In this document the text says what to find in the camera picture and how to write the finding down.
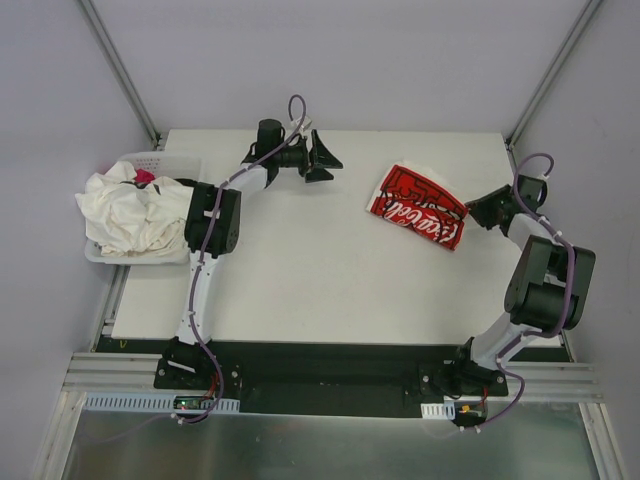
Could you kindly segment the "white red-print t-shirt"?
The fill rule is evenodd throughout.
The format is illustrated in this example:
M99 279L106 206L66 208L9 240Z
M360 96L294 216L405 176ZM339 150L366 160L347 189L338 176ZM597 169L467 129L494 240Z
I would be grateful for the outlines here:
M433 170L396 162L374 188L366 211L455 251L469 208Z

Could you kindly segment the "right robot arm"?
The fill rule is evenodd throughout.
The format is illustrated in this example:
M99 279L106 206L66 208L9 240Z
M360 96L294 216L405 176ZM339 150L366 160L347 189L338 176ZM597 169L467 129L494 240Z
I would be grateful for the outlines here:
M596 255L564 239L537 213L547 195L542 179L520 176L467 203L481 227L499 228L521 251L504 297L504 313L458 349L452 387L473 394L535 339L552 339L581 319Z

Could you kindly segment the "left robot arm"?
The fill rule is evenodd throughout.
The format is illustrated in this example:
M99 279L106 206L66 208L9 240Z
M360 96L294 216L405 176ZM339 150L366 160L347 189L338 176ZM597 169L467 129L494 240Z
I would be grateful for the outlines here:
M180 343L198 345L211 339L207 306L222 262L238 243L242 204L269 187L282 169L293 169L305 182L318 183L333 180L332 172L342 167L315 129L305 135L297 126L287 134L281 122L264 119L236 173L219 185L195 184L184 231L189 288L175 334Z

